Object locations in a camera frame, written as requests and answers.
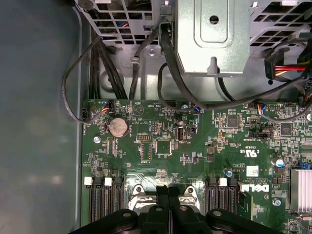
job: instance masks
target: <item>white label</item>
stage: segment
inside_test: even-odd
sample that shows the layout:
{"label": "white label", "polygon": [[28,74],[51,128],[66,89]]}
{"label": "white label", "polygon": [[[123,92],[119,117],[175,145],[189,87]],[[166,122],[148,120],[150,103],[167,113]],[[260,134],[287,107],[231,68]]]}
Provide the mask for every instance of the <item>white label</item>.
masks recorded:
{"label": "white label", "polygon": [[246,157],[257,157],[255,150],[246,150]]}
{"label": "white label", "polygon": [[259,167],[258,166],[247,166],[246,167],[246,176],[247,177],[258,177],[259,176]]}
{"label": "white label", "polygon": [[254,184],[242,184],[240,187],[240,190],[242,192],[269,192],[270,191],[270,187],[268,184],[264,184],[264,185],[254,185]]}

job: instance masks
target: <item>cable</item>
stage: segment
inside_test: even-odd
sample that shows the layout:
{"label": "cable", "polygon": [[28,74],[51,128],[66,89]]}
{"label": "cable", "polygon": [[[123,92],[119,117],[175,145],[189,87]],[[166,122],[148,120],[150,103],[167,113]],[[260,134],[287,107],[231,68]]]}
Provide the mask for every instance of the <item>cable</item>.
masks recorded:
{"label": "cable", "polygon": [[112,85],[112,88],[113,88],[113,91],[114,91],[114,93],[115,93],[115,95],[116,95],[116,98],[117,98],[117,99],[122,99],[122,96],[121,96],[121,94],[120,94],[120,92],[119,92],[119,88],[118,88],[118,86],[117,86],[117,84],[116,84],[114,75],[113,75],[113,73],[112,73],[112,70],[111,70],[110,66],[109,66],[108,63],[107,63],[107,60],[106,60],[106,58],[105,58],[102,45],[101,45],[100,43],[97,44],[97,50],[98,50],[98,53],[99,53],[99,55],[100,55],[100,57],[101,57],[101,60],[102,60],[102,62],[103,62],[103,65],[104,65],[104,67],[105,67],[105,70],[106,70],[106,72],[107,72],[108,80],[110,81],[110,83],[111,83],[111,85]]}
{"label": "cable", "polygon": [[94,79],[95,79],[95,84],[94,84],[94,94],[96,99],[101,99],[101,91],[100,91],[100,84],[99,84],[99,53],[98,50],[94,50]]}
{"label": "cable", "polygon": [[[286,78],[286,77],[284,77],[282,75],[276,76],[275,80],[279,81],[279,82],[289,82],[289,81],[291,81],[291,79],[288,79],[288,78]],[[295,87],[297,88],[298,92],[300,92],[303,96],[305,96],[306,91],[305,91],[304,87],[302,87],[300,84],[295,84]]]}
{"label": "cable", "polygon": [[[148,37],[145,39],[145,41],[139,46],[135,53],[135,57],[140,56],[143,49],[151,44],[156,38],[158,37],[158,28],[156,28]],[[130,86],[130,92],[129,92],[129,99],[133,100],[135,97],[136,89],[137,89],[137,80],[138,80],[138,70],[139,70],[139,64],[135,63],[132,67],[132,82]]]}
{"label": "cable", "polygon": [[102,115],[102,111],[100,111],[99,113],[95,114],[94,117],[92,119],[89,120],[81,120],[78,117],[75,116],[74,112],[72,111],[72,109],[69,106],[68,103],[68,99],[67,99],[67,94],[66,94],[66,81],[70,75],[70,73],[73,71],[73,69],[87,56],[87,54],[90,52],[90,50],[97,44],[97,42],[101,39],[100,36],[97,36],[92,42],[91,44],[85,49],[85,51],[80,55],[80,57],[74,62],[74,64],[67,70],[67,72],[63,75],[62,78],[62,98],[64,101],[64,105],[65,108],[68,112],[68,114],[78,123],[82,123],[82,124],[88,124],[88,123],[92,123],[95,120],[97,120],[98,118],[100,118],[100,116]]}
{"label": "cable", "polygon": [[232,97],[232,95],[229,93],[229,91],[226,89],[223,77],[218,77],[219,86],[223,92],[223,94],[227,97],[230,101],[235,101],[235,99]]}
{"label": "cable", "polygon": [[[94,40],[97,37],[97,33],[92,30],[91,31],[91,40]],[[92,76],[93,80],[93,90],[94,92],[94,98],[95,99],[100,99],[101,98],[101,93],[100,93],[100,88],[99,88],[99,55],[98,55],[98,50],[97,48],[92,48],[91,50],[91,67],[90,67],[90,75]]]}
{"label": "cable", "polygon": [[261,117],[271,121],[271,122],[275,122],[275,123],[282,123],[282,122],[285,122],[285,121],[293,121],[293,120],[296,120],[300,117],[302,117],[303,115],[305,115],[307,112],[309,112],[309,110],[312,108],[312,102],[299,114],[293,116],[293,117],[290,117],[290,118],[282,118],[282,119],[274,119],[274,118],[270,118],[268,116],[264,116],[264,115],[261,115]]}
{"label": "cable", "polygon": [[274,88],[272,90],[266,91],[264,93],[258,94],[258,95],[254,95],[252,97],[247,97],[247,98],[243,98],[241,100],[236,100],[236,101],[231,101],[231,102],[221,102],[221,103],[216,103],[216,104],[203,104],[201,102],[199,102],[194,95],[190,92],[190,90],[187,88],[187,86],[185,85],[177,62],[176,62],[176,58],[175,58],[175,54],[171,45],[171,40],[169,37],[169,33],[167,30],[163,30],[161,33],[161,46],[162,49],[164,51],[165,54],[165,58],[167,60],[168,63],[168,68],[169,71],[178,87],[178,89],[180,90],[180,92],[183,94],[183,96],[190,102],[194,103],[195,105],[197,105],[198,107],[200,107],[201,109],[205,109],[205,110],[221,110],[221,109],[229,109],[238,105],[242,105],[242,104],[246,104],[246,103],[250,103],[253,102],[255,99],[262,99],[262,98],[267,98],[271,95],[274,95],[278,92],[281,92],[282,90],[291,87],[292,85],[295,85],[299,82],[302,81],[302,76],[299,78],[296,78],[286,84],[283,84],[277,88]]}
{"label": "cable", "polygon": [[162,71],[164,70],[164,68],[167,66],[166,63],[164,63],[158,72],[158,81],[157,81],[157,93],[158,93],[158,98],[160,100],[160,102],[167,107],[168,109],[172,110],[172,111],[179,111],[179,112],[189,112],[189,111],[194,111],[194,108],[187,108],[187,109],[178,109],[175,108],[171,105],[169,105],[165,99],[163,98],[162,94],[161,94],[161,87],[162,87]]}
{"label": "cable", "polygon": [[105,67],[106,71],[107,70],[111,70],[111,73],[113,74],[114,78],[115,78],[115,81],[116,81],[116,84],[117,84],[117,88],[119,89],[119,92],[120,92],[120,95],[121,95],[121,98],[120,99],[128,99],[127,98],[127,94],[126,94],[126,91],[122,85],[122,82],[121,82],[121,78],[120,78],[120,75],[113,63],[113,61],[111,60],[110,56],[109,56],[109,53],[106,49],[106,46],[104,44],[104,42],[100,42],[99,43],[99,46],[98,48],[101,47],[101,49],[99,50],[99,54],[102,58],[102,60],[105,60],[105,62],[107,63],[108,67]]}
{"label": "cable", "polygon": [[90,71],[89,71],[89,95],[88,98],[89,99],[93,99],[94,98],[94,83],[95,83],[95,74],[94,74],[94,47],[91,49],[91,54],[90,54]]}

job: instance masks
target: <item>black plastic bracket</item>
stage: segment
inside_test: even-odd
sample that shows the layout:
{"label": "black plastic bracket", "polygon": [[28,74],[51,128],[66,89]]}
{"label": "black plastic bracket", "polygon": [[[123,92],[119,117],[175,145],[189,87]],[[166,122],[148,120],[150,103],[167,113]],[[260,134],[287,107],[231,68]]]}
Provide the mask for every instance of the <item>black plastic bracket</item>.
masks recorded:
{"label": "black plastic bracket", "polygon": [[114,234],[129,230],[137,225],[137,214],[128,209],[113,212],[70,234]]}

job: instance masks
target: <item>integrated circuit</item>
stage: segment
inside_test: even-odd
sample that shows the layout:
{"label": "integrated circuit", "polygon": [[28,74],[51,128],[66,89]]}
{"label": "integrated circuit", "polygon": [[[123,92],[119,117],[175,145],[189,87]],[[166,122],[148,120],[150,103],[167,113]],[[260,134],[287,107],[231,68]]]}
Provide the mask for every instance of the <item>integrated circuit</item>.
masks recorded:
{"label": "integrated circuit", "polygon": [[291,136],[292,135],[292,124],[291,123],[282,123],[281,124],[281,135],[282,136]]}
{"label": "integrated circuit", "polygon": [[156,154],[157,155],[171,155],[171,141],[158,140],[156,141]]}
{"label": "integrated circuit", "polygon": [[227,117],[227,127],[228,128],[238,128],[238,116],[228,116]]}

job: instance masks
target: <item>metal bracket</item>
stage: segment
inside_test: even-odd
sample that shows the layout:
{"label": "metal bracket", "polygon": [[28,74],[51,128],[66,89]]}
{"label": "metal bracket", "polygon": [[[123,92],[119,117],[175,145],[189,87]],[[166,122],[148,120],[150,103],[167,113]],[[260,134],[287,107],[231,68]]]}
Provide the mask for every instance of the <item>metal bracket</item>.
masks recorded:
{"label": "metal bracket", "polygon": [[[200,204],[197,193],[193,186],[188,186],[183,195],[179,195],[179,202],[182,205],[189,205],[195,212],[199,212]],[[147,195],[143,189],[143,186],[138,184],[134,187],[131,198],[128,202],[130,210],[138,209],[140,212],[143,207],[157,204],[156,194]]]}
{"label": "metal bracket", "polygon": [[161,16],[170,16],[172,14],[172,6],[169,5],[169,1],[165,0],[164,4],[160,6]]}
{"label": "metal bracket", "polygon": [[132,64],[137,64],[137,65],[140,66],[140,57],[132,57],[132,58],[130,59],[130,62],[131,62]]}

